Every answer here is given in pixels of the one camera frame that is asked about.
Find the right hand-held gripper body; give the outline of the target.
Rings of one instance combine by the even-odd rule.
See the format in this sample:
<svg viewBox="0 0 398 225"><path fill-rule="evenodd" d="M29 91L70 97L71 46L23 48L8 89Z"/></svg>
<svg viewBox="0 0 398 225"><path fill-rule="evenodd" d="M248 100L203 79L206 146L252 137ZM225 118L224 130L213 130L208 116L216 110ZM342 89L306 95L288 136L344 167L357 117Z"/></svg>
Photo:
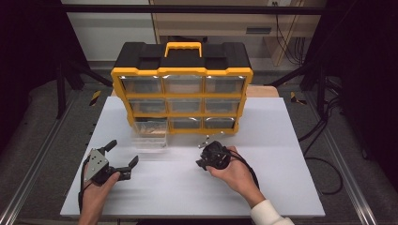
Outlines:
<svg viewBox="0 0 398 225"><path fill-rule="evenodd" d="M225 169L231 159L229 150L219 142L219 138L223 136L223 131L206 135L206 138L198 144L198 148L202 150L200 159L206 160L207 166L217 170Z"/></svg>

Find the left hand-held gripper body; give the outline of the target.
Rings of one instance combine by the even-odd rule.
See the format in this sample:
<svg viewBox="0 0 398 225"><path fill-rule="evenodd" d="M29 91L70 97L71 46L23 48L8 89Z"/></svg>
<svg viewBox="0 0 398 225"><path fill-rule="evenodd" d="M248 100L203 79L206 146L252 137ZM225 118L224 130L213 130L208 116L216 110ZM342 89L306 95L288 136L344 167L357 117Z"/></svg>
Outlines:
<svg viewBox="0 0 398 225"><path fill-rule="evenodd" d="M84 171L84 181L92 181L101 186L114 173L116 169L109 165L108 159L99 150L92 149Z"/></svg>

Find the clear plastic drawer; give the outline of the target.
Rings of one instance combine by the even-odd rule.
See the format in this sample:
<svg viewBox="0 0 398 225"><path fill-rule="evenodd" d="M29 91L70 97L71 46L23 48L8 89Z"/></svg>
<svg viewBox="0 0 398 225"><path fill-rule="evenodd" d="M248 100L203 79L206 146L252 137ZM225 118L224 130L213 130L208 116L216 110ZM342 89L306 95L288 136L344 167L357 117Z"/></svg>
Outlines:
<svg viewBox="0 0 398 225"><path fill-rule="evenodd" d="M161 151L167 147L167 133L166 119L139 118L132 127L132 144L140 151Z"/></svg>

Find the yellow black organizer cabinet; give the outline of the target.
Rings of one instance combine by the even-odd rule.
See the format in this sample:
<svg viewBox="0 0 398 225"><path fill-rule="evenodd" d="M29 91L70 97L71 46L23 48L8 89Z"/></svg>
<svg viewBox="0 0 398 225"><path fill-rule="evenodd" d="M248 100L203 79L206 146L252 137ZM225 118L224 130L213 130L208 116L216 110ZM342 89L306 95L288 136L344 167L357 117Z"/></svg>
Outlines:
<svg viewBox="0 0 398 225"><path fill-rule="evenodd" d="M246 101L246 88L253 79L253 69L246 48L240 42L222 44L127 42L123 45L111 71L115 93L122 100L124 106L120 77L165 75L241 75L246 78L244 87ZM182 133L216 134L219 132Z"/></svg>

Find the person's right hand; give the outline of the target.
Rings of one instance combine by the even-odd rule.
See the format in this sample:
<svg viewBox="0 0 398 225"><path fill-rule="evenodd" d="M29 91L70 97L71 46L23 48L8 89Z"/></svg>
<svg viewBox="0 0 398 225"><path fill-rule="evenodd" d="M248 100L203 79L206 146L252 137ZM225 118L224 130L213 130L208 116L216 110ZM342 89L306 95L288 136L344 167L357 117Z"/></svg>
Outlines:
<svg viewBox="0 0 398 225"><path fill-rule="evenodd" d="M240 194L251 208L266 198L253 181L248 167L236 158L232 158L229 165L223 170L207 166L209 173L225 182L228 187Z"/></svg>

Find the person's left hand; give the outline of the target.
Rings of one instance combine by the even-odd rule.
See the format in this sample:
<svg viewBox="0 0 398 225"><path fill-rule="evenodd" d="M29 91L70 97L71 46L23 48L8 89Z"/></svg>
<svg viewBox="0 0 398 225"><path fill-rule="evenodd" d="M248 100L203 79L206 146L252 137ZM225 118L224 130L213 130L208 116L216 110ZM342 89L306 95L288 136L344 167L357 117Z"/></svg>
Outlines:
<svg viewBox="0 0 398 225"><path fill-rule="evenodd" d="M119 172L112 174L101 186L92 181L84 183L83 208L81 218L99 218L102 214L107 196L118 181Z"/></svg>

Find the yellow black tape marker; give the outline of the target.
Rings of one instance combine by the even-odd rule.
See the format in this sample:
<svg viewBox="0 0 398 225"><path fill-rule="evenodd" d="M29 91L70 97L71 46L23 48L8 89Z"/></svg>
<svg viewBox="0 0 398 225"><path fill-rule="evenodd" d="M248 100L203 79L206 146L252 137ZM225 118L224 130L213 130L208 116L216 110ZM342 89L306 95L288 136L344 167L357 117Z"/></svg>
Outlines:
<svg viewBox="0 0 398 225"><path fill-rule="evenodd" d="M291 99L291 102L293 102L293 103L297 103L300 105L307 105L306 100L297 99L295 92L290 92L290 99Z"/></svg>
<svg viewBox="0 0 398 225"><path fill-rule="evenodd" d="M101 91L95 91L95 93L93 94L90 102L89 102L89 106L95 106L97 103L97 100L100 96Z"/></svg>

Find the black metal stand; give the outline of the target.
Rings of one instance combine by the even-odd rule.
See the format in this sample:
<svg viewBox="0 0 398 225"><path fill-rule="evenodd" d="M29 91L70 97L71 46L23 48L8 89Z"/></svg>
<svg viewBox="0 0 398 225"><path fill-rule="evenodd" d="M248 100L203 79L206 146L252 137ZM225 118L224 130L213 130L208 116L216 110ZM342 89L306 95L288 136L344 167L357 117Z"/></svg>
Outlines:
<svg viewBox="0 0 398 225"><path fill-rule="evenodd" d="M66 83L70 85L73 90L82 90L84 88L84 81L81 75L84 74L95 81L112 87L113 83L94 72L89 66L84 66L76 61L63 60L55 70L56 74L56 89L57 89L57 119L60 119L67 110L66 99Z"/></svg>
<svg viewBox="0 0 398 225"><path fill-rule="evenodd" d="M299 85L302 91L309 91L316 86L316 112L322 115L324 113L327 75L324 67L320 63L305 63L303 66L284 75L280 79L267 83L267 86L279 87L293 78L296 78L298 75L303 75L303 79Z"/></svg>

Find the light wooden board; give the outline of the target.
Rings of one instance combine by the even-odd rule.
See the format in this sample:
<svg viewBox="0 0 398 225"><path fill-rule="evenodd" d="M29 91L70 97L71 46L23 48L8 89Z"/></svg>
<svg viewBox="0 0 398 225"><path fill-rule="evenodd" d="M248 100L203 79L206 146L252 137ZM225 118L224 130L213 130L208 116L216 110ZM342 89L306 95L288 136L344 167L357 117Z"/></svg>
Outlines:
<svg viewBox="0 0 398 225"><path fill-rule="evenodd" d="M249 85L246 97L249 98L278 98L280 95L274 86ZM196 93L196 94L126 94L127 98L239 98L243 94L234 93Z"/></svg>

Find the grid of clear drawers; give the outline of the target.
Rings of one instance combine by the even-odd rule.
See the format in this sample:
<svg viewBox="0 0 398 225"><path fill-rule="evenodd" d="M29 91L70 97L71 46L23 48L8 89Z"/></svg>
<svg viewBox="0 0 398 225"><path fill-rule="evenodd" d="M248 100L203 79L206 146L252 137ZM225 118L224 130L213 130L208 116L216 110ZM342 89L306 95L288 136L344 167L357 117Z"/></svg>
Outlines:
<svg viewBox="0 0 398 225"><path fill-rule="evenodd" d="M246 78L237 76L122 76L128 121L159 123L170 132L235 132Z"/></svg>

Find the black curtain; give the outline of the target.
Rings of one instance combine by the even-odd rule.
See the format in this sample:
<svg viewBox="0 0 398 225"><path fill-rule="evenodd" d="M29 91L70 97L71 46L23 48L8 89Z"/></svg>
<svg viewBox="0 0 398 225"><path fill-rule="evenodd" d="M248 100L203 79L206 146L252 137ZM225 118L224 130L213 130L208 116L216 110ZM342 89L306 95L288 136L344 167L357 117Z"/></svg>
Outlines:
<svg viewBox="0 0 398 225"><path fill-rule="evenodd" d="M342 82L344 112L398 191L398 0L326 0L308 59Z"/></svg>
<svg viewBox="0 0 398 225"><path fill-rule="evenodd" d="M83 87L86 66L81 44L61 0L0 0L0 153L28 107L31 90L56 79L61 69L69 85Z"/></svg>

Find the grey rectangular desk plate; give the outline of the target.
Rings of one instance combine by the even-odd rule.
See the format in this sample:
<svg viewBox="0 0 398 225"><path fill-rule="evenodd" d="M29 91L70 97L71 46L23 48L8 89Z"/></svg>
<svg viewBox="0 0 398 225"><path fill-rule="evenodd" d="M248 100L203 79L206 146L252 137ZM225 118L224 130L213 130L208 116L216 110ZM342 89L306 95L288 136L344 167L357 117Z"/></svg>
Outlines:
<svg viewBox="0 0 398 225"><path fill-rule="evenodd" d="M272 31L271 27L247 27L247 35L269 35Z"/></svg>

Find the black horizontal bar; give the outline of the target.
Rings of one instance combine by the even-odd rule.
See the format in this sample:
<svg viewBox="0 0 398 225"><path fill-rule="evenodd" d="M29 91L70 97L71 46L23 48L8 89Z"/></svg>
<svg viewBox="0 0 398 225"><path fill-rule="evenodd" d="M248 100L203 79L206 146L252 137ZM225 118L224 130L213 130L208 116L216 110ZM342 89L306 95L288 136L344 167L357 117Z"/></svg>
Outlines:
<svg viewBox="0 0 398 225"><path fill-rule="evenodd" d="M183 6L183 5L82 5L65 4L66 12L91 13L195 13L195 14L279 14L322 15L321 7Z"/></svg>

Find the aluminium floor rail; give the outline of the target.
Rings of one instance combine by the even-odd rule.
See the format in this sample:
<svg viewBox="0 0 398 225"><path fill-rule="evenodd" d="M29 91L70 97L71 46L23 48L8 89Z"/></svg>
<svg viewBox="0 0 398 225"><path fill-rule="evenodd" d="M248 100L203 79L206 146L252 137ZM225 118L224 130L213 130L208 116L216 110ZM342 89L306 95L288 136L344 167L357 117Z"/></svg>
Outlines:
<svg viewBox="0 0 398 225"><path fill-rule="evenodd" d="M14 193L12 199L8 203L8 206L0 215L0 225L13 225L14 221L18 217L21 209L30 194L33 186L35 185L38 175L41 171L42 164L46 158L49 150L52 148L55 138L58 135L60 128L63 126L65 119L67 118L69 111L75 101L79 97L78 91L71 91L69 94L68 101L66 103L66 109L61 114L59 119L56 119L49 134L47 135L45 141L39 148L39 151L29 167L26 175L24 176L22 182Z"/></svg>
<svg viewBox="0 0 398 225"><path fill-rule="evenodd" d="M324 113L319 115L316 112L316 98L313 93L305 93L304 96L308 100L308 104L312 109L315 118L321 122L322 127L317 133L317 138L323 137L323 141L329 151L329 156L332 159L333 168L338 172L340 177L341 187L345 189L350 201L353 204L358 218L362 225L377 225L375 215L367 203L360 186L348 166L347 161L344 159L343 149L338 145L337 138L332 134L328 128L330 124L330 117L334 109L338 107L338 98L325 100Z"/></svg>

